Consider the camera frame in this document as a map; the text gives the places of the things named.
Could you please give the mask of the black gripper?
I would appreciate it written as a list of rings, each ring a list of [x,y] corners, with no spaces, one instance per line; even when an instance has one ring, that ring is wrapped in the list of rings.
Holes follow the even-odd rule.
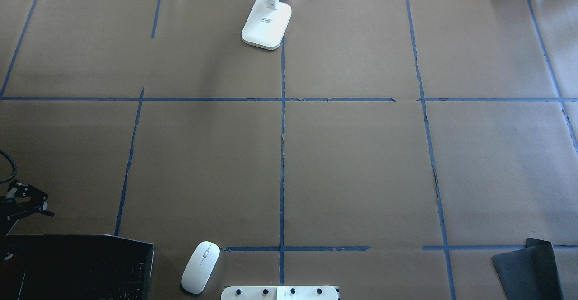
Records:
[[[40,213],[49,217],[55,214],[47,209],[49,195],[29,183],[13,180],[0,204],[0,232],[4,238],[18,220]]]

